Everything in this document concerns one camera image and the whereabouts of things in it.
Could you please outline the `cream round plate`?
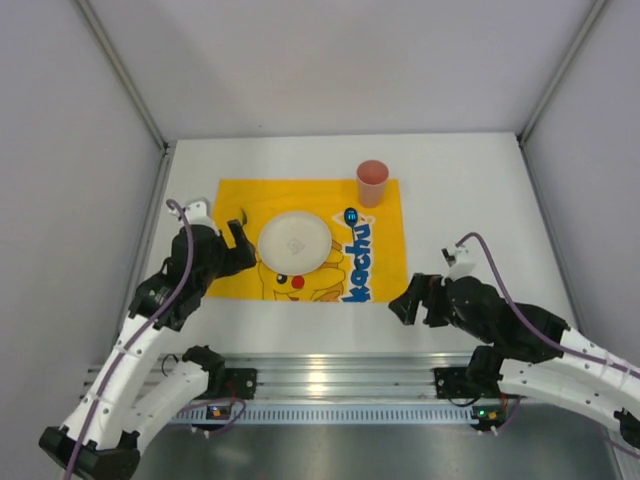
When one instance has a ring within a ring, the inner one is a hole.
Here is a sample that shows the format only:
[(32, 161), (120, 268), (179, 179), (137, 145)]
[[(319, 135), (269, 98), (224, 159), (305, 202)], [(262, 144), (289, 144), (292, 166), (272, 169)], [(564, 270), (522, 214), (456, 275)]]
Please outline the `cream round plate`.
[(270, 219), (260, 231), (257, 252), (272, 271), (288, 276), (304, 275), (329, 257), (332, 235), (317, 215), (289, 211)]

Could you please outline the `yellow pikachu placemat cloth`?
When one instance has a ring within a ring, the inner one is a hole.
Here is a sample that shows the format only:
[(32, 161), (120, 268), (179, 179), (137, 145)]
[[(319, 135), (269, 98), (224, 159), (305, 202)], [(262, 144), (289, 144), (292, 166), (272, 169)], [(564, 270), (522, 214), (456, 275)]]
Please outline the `yellow pikachu placemat cloth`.
[[(359, 216), (352, 233), (343, 219), (354, 207)], [(408, 284), (406, 245), (399, 184), (387, 183), (382, 203), (372, 209), (358, 202), (353, 180), (223, 179), (219, 183), (213, 218), (227, 241), (233, 239), (227, 221), (241, 220), (244, 208), (246, 236), (256, 244), (260, 231), (273, 217), (303, 211), (328, 225), (332, 248), (316, 270), (288, 276), (269, 269), (259, 257), (254, 268), (217, 280), (210, 297), (285, 302), (388, 302)]]

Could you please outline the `blue metal spoon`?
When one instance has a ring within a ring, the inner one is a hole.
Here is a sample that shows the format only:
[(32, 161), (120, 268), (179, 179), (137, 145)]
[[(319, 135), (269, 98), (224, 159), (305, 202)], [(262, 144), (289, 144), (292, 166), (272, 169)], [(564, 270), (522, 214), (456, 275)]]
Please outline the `blue metal spoon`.
[(358, 212), (354, 207), (348, 207), (344, 210), (343, 219), (345, 224), (350, 228), (352, 233), (353, 248), (356, 248), (357, 235), (355, 228), (359, 221)]

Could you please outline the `pink plastic cup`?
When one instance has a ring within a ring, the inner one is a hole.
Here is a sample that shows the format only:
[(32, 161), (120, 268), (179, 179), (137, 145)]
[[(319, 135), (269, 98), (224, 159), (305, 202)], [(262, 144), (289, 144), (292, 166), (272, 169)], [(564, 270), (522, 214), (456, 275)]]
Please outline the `pink plastic cup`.
[(359, 202), (363, 207), (374, 208), (384, 196), (389, 169), (379, 160), (366, 160), (356, 170)]

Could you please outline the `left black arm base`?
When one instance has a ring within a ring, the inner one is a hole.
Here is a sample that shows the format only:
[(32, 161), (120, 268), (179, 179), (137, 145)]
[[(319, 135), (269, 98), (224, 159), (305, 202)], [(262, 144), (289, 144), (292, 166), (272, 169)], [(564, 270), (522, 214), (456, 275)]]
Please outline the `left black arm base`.
[(257, 374), (253, 368), (224, 368), (210, 375), (204, 396), (209, 399), (233, 397), (252, 400), (258, 385)]

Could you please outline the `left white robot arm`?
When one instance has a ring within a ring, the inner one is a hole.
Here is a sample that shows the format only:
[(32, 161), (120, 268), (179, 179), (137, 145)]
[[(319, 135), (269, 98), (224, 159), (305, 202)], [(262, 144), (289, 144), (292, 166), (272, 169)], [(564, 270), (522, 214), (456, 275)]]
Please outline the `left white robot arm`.
[(227, 389), (223, 356), (195, 345), (154, 389), (139, 394), (210, 285), (255, 266), (255, 247), (243, 222), (234, 219), (228, 227), (232, 245), (210, 220), (180, 229), (160, 269), (137, 287), (119, 337), (77, 408), (61, 426), (44, 430), (39, 446), (65, 478), (131, 478), (148, 444), (172, 417), (192, 400), (216, 398)]

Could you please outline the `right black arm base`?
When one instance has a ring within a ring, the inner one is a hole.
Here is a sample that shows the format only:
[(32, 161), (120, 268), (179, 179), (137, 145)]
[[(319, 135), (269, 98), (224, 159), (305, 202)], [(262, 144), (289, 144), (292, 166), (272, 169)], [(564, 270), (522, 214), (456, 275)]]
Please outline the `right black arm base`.
[(477, 347), (464, 367), (439, 367), (433, 370), (438, 399), (497, 399), (498, 381), (504, 357), (489, 346)]

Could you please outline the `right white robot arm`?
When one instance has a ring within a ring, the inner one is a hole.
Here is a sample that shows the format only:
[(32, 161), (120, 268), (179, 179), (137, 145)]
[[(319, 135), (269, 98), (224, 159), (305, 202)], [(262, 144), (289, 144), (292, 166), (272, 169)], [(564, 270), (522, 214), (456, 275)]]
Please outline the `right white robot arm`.
[(513, 303), (491, 285), (417, 273), (389, 309), (404, 325), (425, 308), (424, 324), (455, 327), (479, 340), (442, 396), (528, 397), (616, 431), (621, 451), (639, 455), (639, 370), (606, 352), (560, 317)]

